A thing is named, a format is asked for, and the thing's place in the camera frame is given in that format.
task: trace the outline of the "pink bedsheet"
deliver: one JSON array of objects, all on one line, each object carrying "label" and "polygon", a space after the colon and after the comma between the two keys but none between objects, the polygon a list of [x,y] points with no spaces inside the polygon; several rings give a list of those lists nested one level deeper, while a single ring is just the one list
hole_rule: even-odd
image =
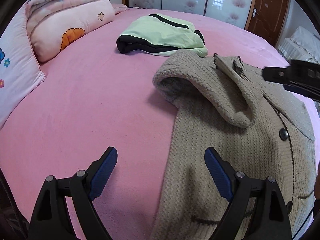
[{"label": "pink bedsheet", "polygon": [[[46,80],[17,106],[0,131],[0,166],[28,220],[46,176],[72,176],[114,146],[118,163],[94,206],[114,240],[148,239],[177,109],[152,85],[167,57],[122,55],[116,39],[132,21],[151,13],[193,22],[204,35],[209,55],[239,55],[258,67],[286,66],[262,38],[211,18],[151,9],[117,15],[114,22],[43,65]],[[318,163],[320,119],[313,102],[299,98],[312,119]],[[78,237],[84,239],[74,211],[71,217]]]}]

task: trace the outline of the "white bedding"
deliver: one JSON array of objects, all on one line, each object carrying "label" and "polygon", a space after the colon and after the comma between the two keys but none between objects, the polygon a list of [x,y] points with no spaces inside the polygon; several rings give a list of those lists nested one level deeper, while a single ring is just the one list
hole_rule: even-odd
[{"label": "white bedding", "polygon": [[299,26],[294,34],[290,37],[300,47],[304,48],[313,59],[320,63],[320,38],[313,33]]},{"label": "white bedding", "polygon": [[278,46],[278,50],[288,61],[291,59],[298,59],[316,63],[312,55],[310,55],[304,48],[300,47],[290,38],[285,38],[284,41]]}]

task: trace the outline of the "black button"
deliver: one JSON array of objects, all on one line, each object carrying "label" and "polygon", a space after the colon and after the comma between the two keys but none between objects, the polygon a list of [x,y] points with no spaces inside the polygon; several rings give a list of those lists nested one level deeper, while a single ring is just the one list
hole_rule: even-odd
[{"label": "black button", "polygon": [[281,128],[279,131],[279,135],[281,140],[286,141],[289,137],[288,131],[284,128]]},{"label": "black button", "polygon": [[289,201],[289,202],[287,203],[286,207],[287,207],[287,210],[288,210],[288,215],[290,215],[290,212],[291,212],[291,210],[292,210],[292,201]]}]

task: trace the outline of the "blue flower print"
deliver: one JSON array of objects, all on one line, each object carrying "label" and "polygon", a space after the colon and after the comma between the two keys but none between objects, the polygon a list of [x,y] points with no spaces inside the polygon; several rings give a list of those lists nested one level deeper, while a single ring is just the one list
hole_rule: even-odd
[{"label": "blue flower print", "polygon": [[2,51],[2,49],[0,48],[0,64],[4,59],[4,52]]},{"label": "blue flower print", "polygon": [[10,60],[7,58],[5,61],[4,61],[4,66],[5,67],[9,67],[10,65]]}]

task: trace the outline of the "orange flower print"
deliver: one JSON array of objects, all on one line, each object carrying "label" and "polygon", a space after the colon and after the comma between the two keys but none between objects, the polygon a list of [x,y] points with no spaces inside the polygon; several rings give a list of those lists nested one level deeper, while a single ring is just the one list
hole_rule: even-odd
[{"label": "orange flower print", "polygon": [[69,44],[81,38],[83,35],[84,35],[84,29],[79,29],[79,28],[68,29],[62,35],[62,43],[61,43],[60,51],[63,51]]}]

